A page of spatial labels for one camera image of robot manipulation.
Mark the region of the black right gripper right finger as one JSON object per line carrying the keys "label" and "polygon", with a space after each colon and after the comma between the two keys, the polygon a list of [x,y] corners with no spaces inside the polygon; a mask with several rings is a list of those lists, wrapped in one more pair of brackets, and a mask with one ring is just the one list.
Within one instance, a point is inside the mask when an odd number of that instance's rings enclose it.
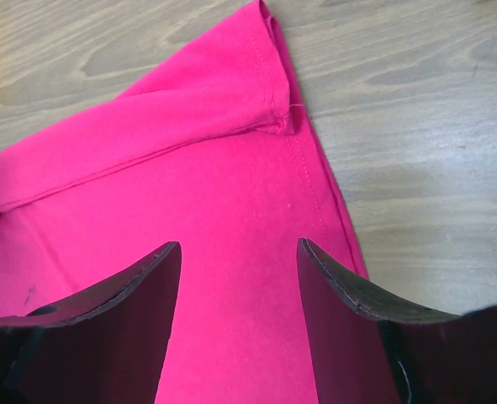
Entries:
{"label": "black right gripper right finger", "polygon": [[319,402],[497,403],[497,306],[414,303],[305,238],[297,269]]}

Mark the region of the pink t shirt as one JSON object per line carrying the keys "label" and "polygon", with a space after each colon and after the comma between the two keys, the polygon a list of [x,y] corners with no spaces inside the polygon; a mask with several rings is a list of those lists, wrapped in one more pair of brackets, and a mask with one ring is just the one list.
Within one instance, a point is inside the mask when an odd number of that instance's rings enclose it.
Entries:
{"label": "pink t shirt", "polygon": [[281,27],[248,3],[127,88],[0,152],[0,317],[182,248],[160,403],[316,403],[296,252],[357,235]]}

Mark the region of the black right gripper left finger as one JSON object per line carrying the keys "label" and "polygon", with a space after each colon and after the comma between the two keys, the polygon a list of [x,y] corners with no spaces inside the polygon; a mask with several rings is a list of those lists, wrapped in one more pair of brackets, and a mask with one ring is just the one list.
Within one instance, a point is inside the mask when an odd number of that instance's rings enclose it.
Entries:
{"label": "black right gripper left finger", "polygon": [[74,295],[0,317],[0,403],[152,403],[181,263],[168,242]]}

